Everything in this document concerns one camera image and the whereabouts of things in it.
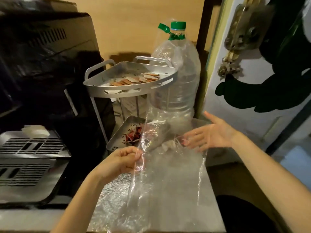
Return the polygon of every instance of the beige wall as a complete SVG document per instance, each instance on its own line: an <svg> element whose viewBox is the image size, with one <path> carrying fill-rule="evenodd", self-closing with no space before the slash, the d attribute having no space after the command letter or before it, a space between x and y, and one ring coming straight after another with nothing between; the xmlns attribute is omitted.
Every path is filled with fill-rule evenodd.
<svg viewBox="0 0 311 233"><path fill-rule="evenodd" d="M196 42L204 0L66 0L93 19L101 56L116 61L152 53L158 24L170 18L187 22Z"/></svg>

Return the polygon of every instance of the left hand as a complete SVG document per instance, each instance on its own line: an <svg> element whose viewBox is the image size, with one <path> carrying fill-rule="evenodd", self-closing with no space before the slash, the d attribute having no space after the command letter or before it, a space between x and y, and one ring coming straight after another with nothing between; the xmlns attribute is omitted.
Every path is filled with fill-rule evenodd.
<svg viewBox="0 0 311 233"><path fill-rule="evenodd" d="M121 173L132 172L135 162L140 159L141 155L142 152L134 146L117 149L94 168L92 172L99 176L104 184L107 184Z"/></svg>

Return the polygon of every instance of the right hand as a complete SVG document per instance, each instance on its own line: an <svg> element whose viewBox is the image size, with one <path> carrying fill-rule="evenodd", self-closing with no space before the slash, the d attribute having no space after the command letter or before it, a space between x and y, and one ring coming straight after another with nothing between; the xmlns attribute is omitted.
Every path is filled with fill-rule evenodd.
<svg viewBox="0 0 311 233"><path fill-rule="evenodd" d="M184 134L184 144L190 148L196 148L202 152L211 147L231 147L232 138L238 133L224 120L204 112L204 116L214 124L205 125Z"/></svg>

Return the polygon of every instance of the green cap seal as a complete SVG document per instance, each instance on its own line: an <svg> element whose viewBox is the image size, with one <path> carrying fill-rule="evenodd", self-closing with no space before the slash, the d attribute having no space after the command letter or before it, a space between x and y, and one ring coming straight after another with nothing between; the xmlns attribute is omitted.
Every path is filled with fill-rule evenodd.
<svg viewBox="0 0 311 233"><path fill-rule="evenodd" d="M182 21L174 21L171 23L172 30L185 30L186 29L186 22Z"/></svg>

